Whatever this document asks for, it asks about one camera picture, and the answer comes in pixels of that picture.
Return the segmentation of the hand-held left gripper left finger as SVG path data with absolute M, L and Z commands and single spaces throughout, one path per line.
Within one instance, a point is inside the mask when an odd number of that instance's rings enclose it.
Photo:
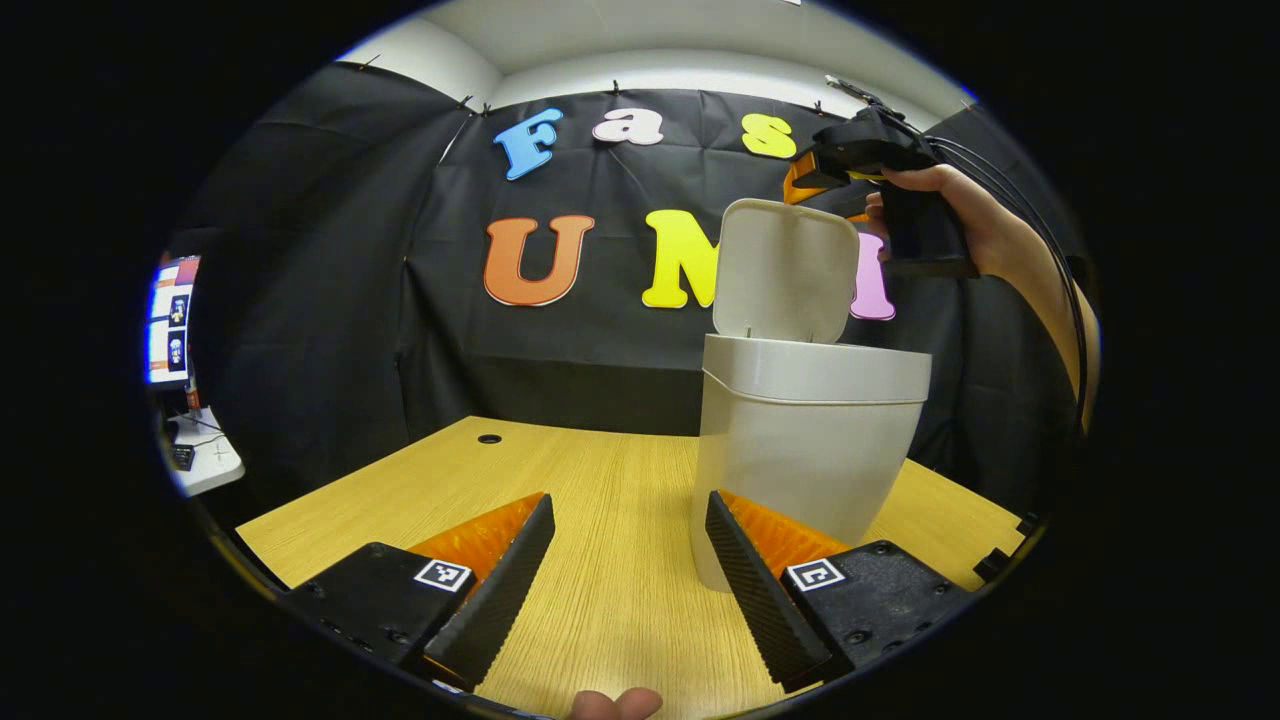
M 403 673 L 462 692 L 484 683 L 556 533 L 535 492 L 401 550 L 369 542 L 280 602 Z

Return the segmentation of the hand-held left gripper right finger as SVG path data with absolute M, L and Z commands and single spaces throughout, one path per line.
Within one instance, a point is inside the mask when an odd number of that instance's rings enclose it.
M 974 593 L 895 543 L 850 547 L 724 491 L 705 533 L 771 679 L 791 693 L 887 659 Z

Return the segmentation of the white desktop garbage bin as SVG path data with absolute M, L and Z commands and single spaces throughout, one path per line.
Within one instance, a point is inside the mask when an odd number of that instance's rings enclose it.
M 689 511 L 698 579 L 724 592 L 705 528 L 724 491 L 850 544 L 883 507 L 931 392 L 929 354 L 842 341 L 876 250 L 852 223 L 764 199 L 719 227 Z

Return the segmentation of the wooden desktop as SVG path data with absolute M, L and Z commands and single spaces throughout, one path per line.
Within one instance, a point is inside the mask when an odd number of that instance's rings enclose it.
M 238 528 L 285 585 L 369 542 L 408 548 L 481 512 L 545 492 L 556 533 L 477 693 L 561 716 L 582 689 L 636 685 L 655 720 L 703 720 L 773 703 L 730 594 L 698 579 L 689 511 L 698 439 L 536 427 L 470 416 Z

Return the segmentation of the white side desk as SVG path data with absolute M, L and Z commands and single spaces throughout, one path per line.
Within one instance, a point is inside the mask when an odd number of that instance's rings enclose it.
M 195 497 L 244 475 L 244 464 L 210 407 L 161 423 L 166 460 L 175 484 Z

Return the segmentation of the black backdrop cloth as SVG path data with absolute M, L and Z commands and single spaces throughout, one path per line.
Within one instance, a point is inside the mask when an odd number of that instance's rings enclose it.
M 721 214 L 781 199 L 785 149 L 847 118 L 712 88 L 445 102 L 330 65 L 180 220 L 173 252 L 202 258 L 195 374 L 261 509 L 465 416 L 695 436 Z M 1098 318 L 1083 242 L 1021 150 L 977 109 L 931 135 L 995 161 Z M 842 341 L 933 359 L 909 457 L 1037 510 L 1076 413 L 1041 320 L 1000 277 L 861 269 Z

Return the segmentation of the computer monitor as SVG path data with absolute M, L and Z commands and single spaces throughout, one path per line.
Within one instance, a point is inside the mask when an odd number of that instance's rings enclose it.
M 200 255 L 163 263 L 151 286 L 145 345 L 146 380 L 173 387 L 189 380 L 189 322 Z

